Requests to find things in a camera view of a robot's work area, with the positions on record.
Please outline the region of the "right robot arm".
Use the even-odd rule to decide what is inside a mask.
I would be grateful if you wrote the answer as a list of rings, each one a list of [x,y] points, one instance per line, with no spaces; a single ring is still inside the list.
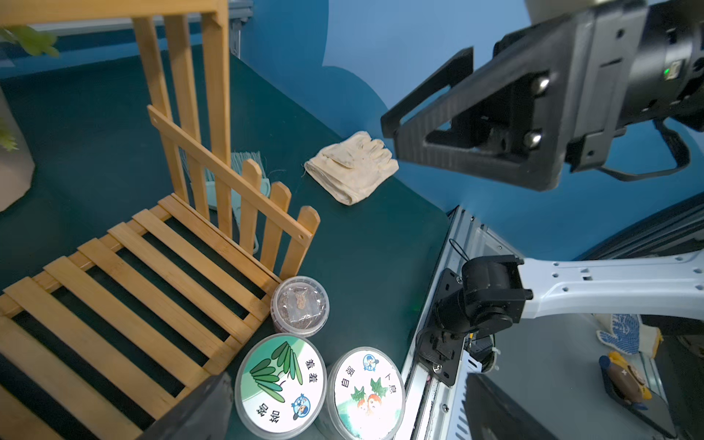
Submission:
[[[674,119],[703,128],[703,5],[700,1],[610,1],[505,36],[473,65],[458,52],[381,117],[402,161],[534,190],[561,172],[607,166],[628,126],[654,124],[675,161],[688,145]],[[462,286],[434,302],[417,336],[421,359],[440,364],[467,335],[487,337],[524,319],[566,314],[703,317],[703,255],[566,263],[478,257]]]

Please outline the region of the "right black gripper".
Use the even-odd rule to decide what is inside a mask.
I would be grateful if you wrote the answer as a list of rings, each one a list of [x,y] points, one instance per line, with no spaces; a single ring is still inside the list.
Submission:
[[[610,1],[506,35],[494,58],[401,119],[397,157],[546,192],[608,158],[648,15]]]

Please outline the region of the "clear seed cup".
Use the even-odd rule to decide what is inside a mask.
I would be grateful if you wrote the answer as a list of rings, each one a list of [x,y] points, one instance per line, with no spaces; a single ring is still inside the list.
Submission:
[[[306,276],[282,282],[271,299],[271,318],[278,333],[312,337],[326,324],[330,302],[325,288]]]

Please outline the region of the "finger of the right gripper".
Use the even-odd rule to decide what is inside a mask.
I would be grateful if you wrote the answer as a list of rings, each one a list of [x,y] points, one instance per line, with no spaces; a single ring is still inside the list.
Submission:
[[[442,89],[453,88],[474,72],[474,48],[458,51],[433,74],[381,117],[381,130],[391,139],[402,125],[402,118]]]

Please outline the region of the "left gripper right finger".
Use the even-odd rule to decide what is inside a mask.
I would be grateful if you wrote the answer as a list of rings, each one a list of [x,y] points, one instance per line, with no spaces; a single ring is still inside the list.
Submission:
[[[472,439],[557,440],[487,375],[470,373],[466,388],[464,407]]]

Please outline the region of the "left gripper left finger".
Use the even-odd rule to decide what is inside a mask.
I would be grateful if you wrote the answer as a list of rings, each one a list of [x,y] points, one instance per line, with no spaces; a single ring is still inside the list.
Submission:
[[[208,378],[137,439],[224,439],[234,405],[227,372]]]

